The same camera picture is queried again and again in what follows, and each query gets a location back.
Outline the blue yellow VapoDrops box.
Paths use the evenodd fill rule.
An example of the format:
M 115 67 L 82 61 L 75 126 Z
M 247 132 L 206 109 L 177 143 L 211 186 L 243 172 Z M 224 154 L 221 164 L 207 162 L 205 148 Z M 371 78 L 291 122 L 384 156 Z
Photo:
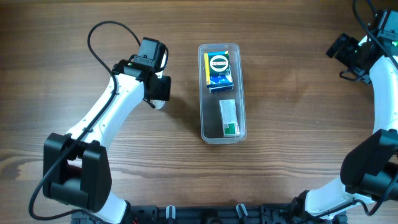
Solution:
M 206 86 L 208 88 L 215 87 L 215 86 L 226 86 L 233 84 L 233 79 L 231 76 L 231 64 L 229 63 L 229 73 L 227 75 L 220 75 L 216 77 L 210 76 L 210 69 L 208 65 L 208 56 L 207 53 L 203 55 L 204 62 L 205 62 L 205 78 L 206 78 Z

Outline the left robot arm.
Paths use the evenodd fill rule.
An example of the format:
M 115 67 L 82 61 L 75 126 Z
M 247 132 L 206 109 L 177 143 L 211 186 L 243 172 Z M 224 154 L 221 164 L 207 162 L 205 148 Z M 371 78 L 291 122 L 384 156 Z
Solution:
M 137 105 L 159 110 L 169 101 L 171 78 L 163 74 L 168 54 L 160 41 L 143 38 L 137 54 L 114 66 L 108 89 L 84 118 L 66 134 L 50 134 L 38 186 L 45 197 L 101 223 L 127 220 L 128 202 L 111 191 L 107 149 Z

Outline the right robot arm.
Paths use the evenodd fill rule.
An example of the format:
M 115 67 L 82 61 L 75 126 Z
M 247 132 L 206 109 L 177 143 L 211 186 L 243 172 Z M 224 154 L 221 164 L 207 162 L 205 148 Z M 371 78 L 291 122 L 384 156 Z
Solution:
M 327 56 L 347 67 L 340 72 L 352 81 L 372 85 L 374 129 L 344 159 L 340 176 L 323 187 L 306 190 L 276 213 L 290 223 L 344 223 L 346 211 L 358 205 L 373 216 L 388 200 L 397 200 L 397 11 L 373 11 L 373 22 L 365 25 L 362 40 L 341 34 Z

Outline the white green medicine box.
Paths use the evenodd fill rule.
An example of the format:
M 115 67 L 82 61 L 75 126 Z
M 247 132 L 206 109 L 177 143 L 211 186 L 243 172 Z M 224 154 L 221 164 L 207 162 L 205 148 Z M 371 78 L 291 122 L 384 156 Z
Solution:
M 225 138 L 238 137 L 240 135 L 240 130 L 235 100 L 220 100 L 219 106 L 223 126 L 223 136 Z

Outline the small dark green box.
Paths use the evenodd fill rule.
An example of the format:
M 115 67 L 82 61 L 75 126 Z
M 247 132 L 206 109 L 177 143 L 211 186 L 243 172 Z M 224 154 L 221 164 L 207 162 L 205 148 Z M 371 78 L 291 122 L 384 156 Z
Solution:
M 210 69 L 210 76 L 216 77 L 220 75 L 227 75 L 229 73 L 229 52 L 209 52 L 208 65 Z

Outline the white spray bottle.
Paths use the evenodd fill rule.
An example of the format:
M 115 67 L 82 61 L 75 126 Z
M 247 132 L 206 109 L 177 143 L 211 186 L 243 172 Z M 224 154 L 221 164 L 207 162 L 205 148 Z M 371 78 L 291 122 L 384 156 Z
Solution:
M 166 101 L 152 100 L 152 104 L 155 106 L 156 110 L 161 110 L 164 107 L 165 103 Z

